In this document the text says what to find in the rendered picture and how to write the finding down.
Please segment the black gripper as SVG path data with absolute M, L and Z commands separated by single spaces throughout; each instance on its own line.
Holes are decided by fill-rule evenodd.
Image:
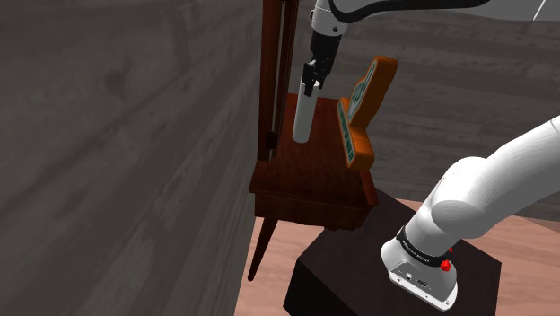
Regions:
M 310 49 L 313 60 L 305 63 L 302 71 L 303 93 L 305 96 L 312 96 L 316 81 L 319 82 L 319 88 L 323 88 L 325 80 L 334 65 L 341 39 L 341 35 L 329 36 L 316 31 L 312 33 Z

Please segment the white cylinder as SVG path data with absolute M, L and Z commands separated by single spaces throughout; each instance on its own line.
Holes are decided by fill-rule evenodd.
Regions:
M 298 99 L 293 123 L 293 140 L 303 144 L 309 140 L 320 83 L 311 87 L 311 96 L 305 94 L 306 85 L 300 82 Z

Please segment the orange block with green print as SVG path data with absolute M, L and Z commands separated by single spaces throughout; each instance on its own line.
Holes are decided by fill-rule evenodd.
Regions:
M 339 131 L 349 169 L 368 171 L 375 153 L 366 129 L 378 112 L 398 70 L 396 59 L 376 56 L 349 98 L 337 105 Z

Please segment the dark red wooden table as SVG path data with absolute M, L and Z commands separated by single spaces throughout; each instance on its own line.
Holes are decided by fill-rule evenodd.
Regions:
M 280 221 L 354 230 L 378 199 L 368 171 L 347 168 L 336 99 L 320 98 L 310 138 L 292 139 L 297 97 L 287 91 L 299 0 L 262 0 L 258 155 L 249 185 L 262 218 L 253 280 Z

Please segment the dark robot stand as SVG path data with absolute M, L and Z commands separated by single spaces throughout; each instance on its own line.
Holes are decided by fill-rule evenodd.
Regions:
M 379 191 L 361 228 L 323 231 L 297 259 L 284 300 L 290 316 L 495 316 L 501 263 L 466 241 L 452 249 L 458 297 L 446 312 L 389 280 L 381 246 L 414 210 Z

